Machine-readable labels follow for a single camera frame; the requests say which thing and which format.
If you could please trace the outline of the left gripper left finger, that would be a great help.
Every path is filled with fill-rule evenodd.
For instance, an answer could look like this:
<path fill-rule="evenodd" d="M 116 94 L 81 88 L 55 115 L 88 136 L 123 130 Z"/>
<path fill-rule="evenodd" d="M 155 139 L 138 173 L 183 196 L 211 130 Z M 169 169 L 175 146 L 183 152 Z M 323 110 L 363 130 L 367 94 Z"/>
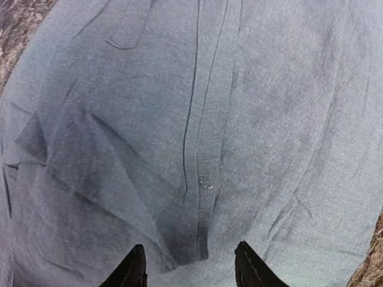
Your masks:
<path fill-rule="evenodd" d="M 106 287 L 147 287 L 146 257 L 142 244 L 135 245 L 108 276 Z"/>

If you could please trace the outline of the grey button shirt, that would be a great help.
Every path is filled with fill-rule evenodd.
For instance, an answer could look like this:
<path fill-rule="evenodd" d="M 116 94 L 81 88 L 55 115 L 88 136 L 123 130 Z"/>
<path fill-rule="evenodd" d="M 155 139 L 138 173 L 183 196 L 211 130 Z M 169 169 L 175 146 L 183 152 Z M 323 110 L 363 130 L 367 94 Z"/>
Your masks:
<path fill-rule="evenodd" d="M 381 1 L 59 1 L 2 95 L 2 286 L 345 286 L 381 209 Z"/>

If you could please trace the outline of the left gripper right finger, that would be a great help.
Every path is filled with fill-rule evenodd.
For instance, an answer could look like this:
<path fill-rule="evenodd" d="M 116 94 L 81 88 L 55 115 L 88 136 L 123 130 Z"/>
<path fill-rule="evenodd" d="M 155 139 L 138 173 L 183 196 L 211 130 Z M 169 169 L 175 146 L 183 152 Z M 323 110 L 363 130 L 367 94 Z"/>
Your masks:
<path fill-rule="evenodd" d="M 235 249 L 237 287 L 288 287 L 246 242 Z"/>

